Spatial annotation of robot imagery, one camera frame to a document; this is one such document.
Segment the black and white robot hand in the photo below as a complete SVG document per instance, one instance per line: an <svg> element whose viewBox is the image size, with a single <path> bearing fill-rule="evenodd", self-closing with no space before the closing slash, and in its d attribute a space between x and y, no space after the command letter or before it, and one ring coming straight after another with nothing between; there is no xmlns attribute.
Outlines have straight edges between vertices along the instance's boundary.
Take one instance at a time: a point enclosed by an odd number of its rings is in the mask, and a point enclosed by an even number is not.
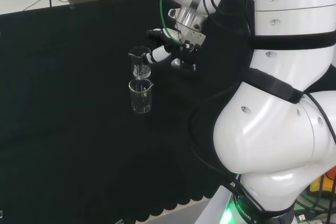
<svg viewBox="0 0 336 224"><path fill-rule="evenodd" d="M194 72L197 53L206 38L202 28L207 16L181 6L170 9L168 17L175 22L173 29L148 30L148 37L157 47L145 55L146 60L148 63L157 63L171 58L173 68Z"/></svg>

